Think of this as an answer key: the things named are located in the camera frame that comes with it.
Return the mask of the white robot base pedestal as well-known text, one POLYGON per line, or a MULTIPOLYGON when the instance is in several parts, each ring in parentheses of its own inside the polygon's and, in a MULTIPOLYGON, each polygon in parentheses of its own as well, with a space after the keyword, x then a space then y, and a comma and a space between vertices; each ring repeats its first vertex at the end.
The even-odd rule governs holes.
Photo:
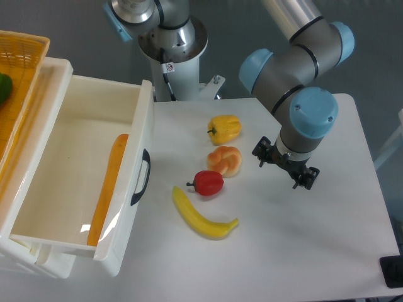
POLYGON ((225 77, 214 75, 200 82, 200 57, 208 45, 204 24, 190 16, 177 29, 160 26, 138 37, 142 53, 149 59, 158 102, 218 99, 225 77))

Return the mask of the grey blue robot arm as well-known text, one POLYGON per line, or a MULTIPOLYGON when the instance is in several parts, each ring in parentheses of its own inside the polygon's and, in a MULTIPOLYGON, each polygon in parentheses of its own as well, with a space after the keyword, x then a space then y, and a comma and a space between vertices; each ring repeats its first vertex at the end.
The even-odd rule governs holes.
MULTIPOLYGON (((281 125, 275 142, 262 138, 253 154, 310 189, 319 170, 307 162, 338 115, 334 96, 310 83, 348 58, 355 38, 343 23, 326 21, 312 1, 265 1, 264 6, 290 49, 282 55, 256 50, 239 69, 243 86, 281 125)), ((199 58, 208 37, 190 15, 188 1, 107 1, 103 9, 120 38, 137 40, 149 59, 158 101, 202 96, 199 58)))

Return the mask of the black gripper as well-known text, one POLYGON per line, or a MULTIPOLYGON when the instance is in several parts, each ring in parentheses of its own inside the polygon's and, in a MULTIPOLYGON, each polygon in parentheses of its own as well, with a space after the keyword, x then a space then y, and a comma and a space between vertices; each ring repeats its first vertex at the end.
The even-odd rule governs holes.
POLYGON ((281 154, 277 146, 272 146, 271 141, 263 136, 254 147, 252 154, 259 160, 259 166, 265 163, 275 164, 286 171, 295 181, 293 189, 303 187, 311 190, 320 170, 315 167, 307 167, 307 160, 294 161, 288 154, 281 154))

